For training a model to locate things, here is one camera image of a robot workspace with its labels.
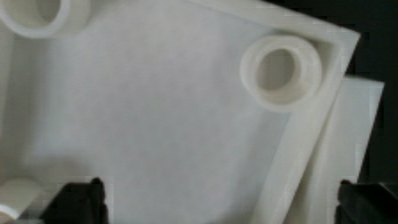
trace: plastic sheet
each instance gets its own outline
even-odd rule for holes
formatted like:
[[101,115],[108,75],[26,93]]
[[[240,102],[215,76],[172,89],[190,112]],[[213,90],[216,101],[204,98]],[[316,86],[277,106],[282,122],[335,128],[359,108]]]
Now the plastic sheet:
[[[256,215],[277,223],[357,34],[280,8],[241,8],[264,16],[257,25],[181,0],[99,4],[74,37],[17,39],[1,175],[110,177],[115,222],[193,224],[247,222],[268,178]],[[259,106],[240,80],[247,47],[280,31],[309,38],[323,66],[314,102],[291,116]]]

